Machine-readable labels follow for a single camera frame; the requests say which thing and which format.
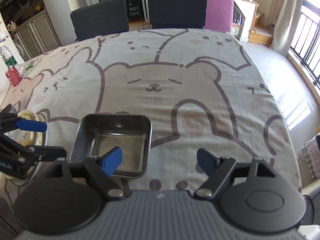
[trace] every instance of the curtain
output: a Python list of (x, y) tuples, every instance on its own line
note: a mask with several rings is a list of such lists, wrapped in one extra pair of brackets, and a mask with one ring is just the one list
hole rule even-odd
[(298, 26), (303, 0), (273, 0), (268, 23), (275, 24), (271, 48), (287, 56)]

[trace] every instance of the red can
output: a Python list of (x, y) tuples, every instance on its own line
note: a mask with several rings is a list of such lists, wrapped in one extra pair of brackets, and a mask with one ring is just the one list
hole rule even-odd
[(7, 78), (9, 79), (11, 85), (14, 87), (20, 83), (22, 80), (21, 75), (19, 74), (18, 70), (14, 66), (10, 66), (5, 73)]

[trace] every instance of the stainless steel tray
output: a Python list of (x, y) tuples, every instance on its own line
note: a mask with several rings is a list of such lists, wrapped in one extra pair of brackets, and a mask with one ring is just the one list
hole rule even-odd
[(114, 176), (139, 178), (147, 169), (151, 132), (151, 121), (143, 115), (89, 114), (79, 124), (70, 161), (102, 156), (119, 146), (123, 160)]

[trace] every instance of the chalkboard sign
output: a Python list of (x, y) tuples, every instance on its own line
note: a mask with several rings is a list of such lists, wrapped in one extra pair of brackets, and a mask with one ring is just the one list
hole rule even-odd
[(125, 0), (129, 21), (144, 20), (142, 0)]

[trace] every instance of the dark gray chair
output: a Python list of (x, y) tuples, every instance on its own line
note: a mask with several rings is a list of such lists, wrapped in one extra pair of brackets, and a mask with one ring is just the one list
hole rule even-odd
[(70, 14), (78, 41), (129, 31), (125, 0), (107, 0)]
[(149, 18), (153, 29), (203, 29), (207, 0), (148, 0)]

